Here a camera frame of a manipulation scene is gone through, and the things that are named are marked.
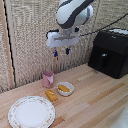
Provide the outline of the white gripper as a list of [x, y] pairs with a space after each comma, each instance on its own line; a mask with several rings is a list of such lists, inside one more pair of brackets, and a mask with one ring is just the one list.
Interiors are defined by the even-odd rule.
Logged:
[[[46, 45], [49, 48], [61, 47], [61, 46], [70, 46], [75, 45], [79, 42], [79, 35], [77, 33], [73, 33], [69, 36], [64, 36], [58, 31], [49, 31], [46, 35], [47, 41]], [[70, 48], [66, 48], [66, 55], [69, 55]], [[54, 57], [58, 57], [57, 50], [54, 50]]]

